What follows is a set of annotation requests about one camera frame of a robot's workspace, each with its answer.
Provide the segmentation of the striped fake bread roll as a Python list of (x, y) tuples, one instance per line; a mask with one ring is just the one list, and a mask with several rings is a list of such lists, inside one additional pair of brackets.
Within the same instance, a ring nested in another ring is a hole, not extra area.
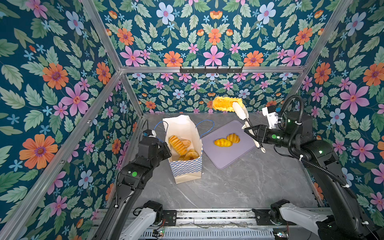
[(240, 142), (240, 137), (238, 135), (236, 135), (235, 133), (232, 133), (232, 134), (229, 134), (227, 136), (227, 140), (234, 143), (234, 144), (237, 144)]

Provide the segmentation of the blue checkered paper bag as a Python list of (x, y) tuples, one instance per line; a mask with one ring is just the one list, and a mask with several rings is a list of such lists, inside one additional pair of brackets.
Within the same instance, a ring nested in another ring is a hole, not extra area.
[(171, 150), (168, 162), (171, 167), (176, 184), (198, 180), (202, 177), (203, 168), (203, 136), (207, 135), (215, 126), (200, 134), (198, 126), (204, 120), (194, 123), (187, 115), (165, 118), (155, 127), (162, 125), (165, 128), (165, 143)]

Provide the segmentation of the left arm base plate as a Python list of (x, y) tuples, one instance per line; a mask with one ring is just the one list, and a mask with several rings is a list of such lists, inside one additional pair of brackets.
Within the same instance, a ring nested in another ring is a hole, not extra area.
[(177, 210), (163, 210), (163, 226), (174, 227), (177, 222), (178, 211)]

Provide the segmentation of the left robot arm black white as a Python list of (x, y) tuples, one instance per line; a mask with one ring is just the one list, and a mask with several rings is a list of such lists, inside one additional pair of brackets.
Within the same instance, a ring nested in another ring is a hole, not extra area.
[(134, 203), (152, 178), (161, 161), (170, 158), (166, 142), (156, 137), (143, 137), (138, 143), (138, 153), (120, 172), (111, 206), (103, 218), (94, 240), (117, 240)]

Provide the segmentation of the golden braided bread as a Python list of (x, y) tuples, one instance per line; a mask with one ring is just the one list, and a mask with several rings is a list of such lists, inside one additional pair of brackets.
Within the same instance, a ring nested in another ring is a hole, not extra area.
[(187, 154), (185, 155), (184, 157), (184, 161), (189, 161), (189, 160), (195, 160), (195, 159), (198, 159), (199, 158), (199, 153), (194, 150), (194, 149), (191, 149), (187, 152)]

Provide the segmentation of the long striped bread loaf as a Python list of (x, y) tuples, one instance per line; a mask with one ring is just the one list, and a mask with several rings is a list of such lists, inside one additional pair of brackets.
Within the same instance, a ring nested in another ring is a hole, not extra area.
[(180, 155), (184, 156), (187, 154), (187, 148), (183, 145), (181, 140), (177, 136), (169, 137), (169, 143), (171, 147)]

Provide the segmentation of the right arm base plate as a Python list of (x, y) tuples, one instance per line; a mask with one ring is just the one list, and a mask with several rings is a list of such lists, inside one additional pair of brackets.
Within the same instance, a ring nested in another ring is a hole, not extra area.
[(296, 226), (292, 222), (287, 222), (281, 218), (274, 217), (271, 213), (271, 209), (255, 209), (252, 208), (252, 212), (255, 215), (255, 220), (258, 226)]

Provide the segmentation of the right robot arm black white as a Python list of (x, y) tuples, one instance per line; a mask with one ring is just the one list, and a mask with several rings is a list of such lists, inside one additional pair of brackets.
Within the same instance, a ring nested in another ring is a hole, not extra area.
[(284, 125), (271, 129), (251, 125), (248, 114), (239, 114), (243, 129), (259, 149), (263, 144), (283, 147), (315, 178), (323, 190), (332, 214), (315, 215), (288, 200), (271, 204), (270, 220), (275, 225), (294, 223), (322, 240), (382, 240), (384, 228), (375, 226), (359, 205), (358, 196), (347, 183), (333, 146), (312, 134), (313, 119), (302, 112), (287, 112)]

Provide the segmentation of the crusty bread slice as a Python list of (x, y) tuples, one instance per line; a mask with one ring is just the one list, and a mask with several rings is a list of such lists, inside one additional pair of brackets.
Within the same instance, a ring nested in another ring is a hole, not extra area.
[(236, 108), (243, 108), (244, 103), (240, 98), (231, 98), (231, 97), (219, 97), (217, 96), (212, 103), (212, 107), (215, 110), (221, 112), (235, 112), (233, 104), (236, 105)]

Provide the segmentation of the round golden bread roll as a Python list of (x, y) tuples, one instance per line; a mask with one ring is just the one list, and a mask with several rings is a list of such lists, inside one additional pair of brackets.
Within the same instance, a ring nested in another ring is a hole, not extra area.
[(190, 147), (190, 145), (191, 145), (191, 141), (189, 141), (189, 140), (181, 140), (181, 142), (183, 143), (183, 145), (186, 147), (186, 148), (189, 148)]

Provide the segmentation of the lilac plastic tray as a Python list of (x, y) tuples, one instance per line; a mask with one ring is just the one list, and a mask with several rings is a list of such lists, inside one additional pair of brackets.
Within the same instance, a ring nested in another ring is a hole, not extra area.
[[(203, 150), (216, 168), (224, 169), (235, 160), (243, 156), (255, 147), (253, 139), (242, 129), (243, 124), (239, 121), (231, 121), (202, 138)], [(227, 139), (229, 134), (235, 133), (240, 137), (240, 142), (228, 148), (217, 147), (214, 141)]]

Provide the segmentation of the metal tongs with white tips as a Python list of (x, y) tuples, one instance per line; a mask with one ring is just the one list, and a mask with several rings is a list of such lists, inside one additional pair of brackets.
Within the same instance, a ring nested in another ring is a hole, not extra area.
[(244, 104), (242, 103), (242, 101), (237, 99), (236, 101), (233, 102), (232, 107), (233, 107), (233, 110), (235, 111), (236, 115), (242, 121), (244, 121), (244, 126), (242, 127), (242, 129), (245, 131), (245, 133), (247, 133), (253, 139), (255, 146), (258, 149), (260, 149), (263, 153), (266, 153), (266, 150), (263, 147), (263, 145), (256, 140), (256, 134), (251, 129), (251, 123), (249, 120), (249, 113), (248, 113), (246, 107), (244, 106)]

